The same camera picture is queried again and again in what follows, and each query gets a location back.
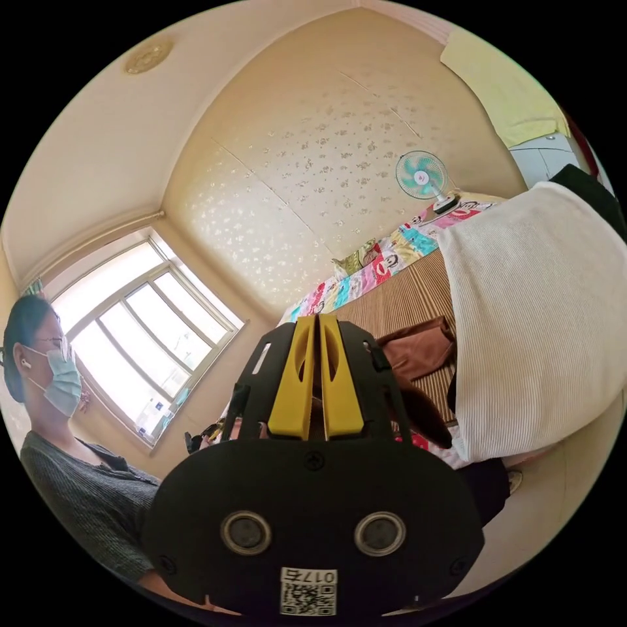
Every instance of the dark hair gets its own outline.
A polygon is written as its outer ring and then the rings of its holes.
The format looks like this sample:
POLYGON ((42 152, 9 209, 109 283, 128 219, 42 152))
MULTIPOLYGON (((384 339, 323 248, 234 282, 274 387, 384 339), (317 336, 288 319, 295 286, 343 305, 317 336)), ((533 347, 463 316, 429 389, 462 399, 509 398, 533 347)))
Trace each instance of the dark hair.
POLYGON ((24 402, 24 389, 13 359, 13 348, 18 342, 32 347, 37 331, 50 312, 54 313, 54 309, 47 300, 28 294, 15 302, 9 314, 2 348, 2 365, 7 389, 18 403, 24 402))

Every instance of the bamboo mat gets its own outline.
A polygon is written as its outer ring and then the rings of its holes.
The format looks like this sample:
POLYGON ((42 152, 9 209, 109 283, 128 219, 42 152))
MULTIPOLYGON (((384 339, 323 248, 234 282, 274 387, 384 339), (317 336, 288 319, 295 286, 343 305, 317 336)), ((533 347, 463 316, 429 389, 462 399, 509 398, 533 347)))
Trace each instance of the bamboo mat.
MULTIPOLYGON (((451 289, 440 249, 414 262, 333 314, 338 320, 352 322, 368 331, 374 338, 441 315, 445 316, 455 334, 451 289)), ((413 383, 431 398, 449 426, 457 423, 446 402, 454 371, 454 364, 450 364, 413 383)))

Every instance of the ceiling medallion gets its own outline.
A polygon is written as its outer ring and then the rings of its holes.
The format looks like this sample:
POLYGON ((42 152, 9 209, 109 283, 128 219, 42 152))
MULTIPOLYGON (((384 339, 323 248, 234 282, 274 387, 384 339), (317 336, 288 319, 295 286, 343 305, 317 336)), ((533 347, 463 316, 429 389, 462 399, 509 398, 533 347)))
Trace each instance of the ceiling medallion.
POLYGON ((172 50, 172 41, 159 41, 145 44, 133 52, 126 62, 127 74, 143 74, 166 60, 172 50))

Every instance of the white blanket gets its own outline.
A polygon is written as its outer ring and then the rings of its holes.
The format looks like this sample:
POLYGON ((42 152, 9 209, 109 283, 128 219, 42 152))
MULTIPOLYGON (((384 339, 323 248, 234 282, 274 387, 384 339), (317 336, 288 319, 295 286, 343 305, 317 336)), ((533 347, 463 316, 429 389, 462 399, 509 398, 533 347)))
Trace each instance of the white blanket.
POLYGON ((554 183, 442 231, 462 459, 563 440, 627 383, 627 246, 554 183))

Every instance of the electric fan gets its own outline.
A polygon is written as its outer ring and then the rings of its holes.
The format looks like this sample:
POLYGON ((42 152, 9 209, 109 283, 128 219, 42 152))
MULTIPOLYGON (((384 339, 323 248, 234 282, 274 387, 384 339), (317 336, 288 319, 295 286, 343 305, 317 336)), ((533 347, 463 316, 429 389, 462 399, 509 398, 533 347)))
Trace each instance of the electric fan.
POLYGON ((396 181, 405 194, 422 201, 437 199, 433 211, 442 214, 454 207, 459 196, 446 194, 449 175, 444 164, 429 152, 413 150, 403 155, 396 164, 396 181))

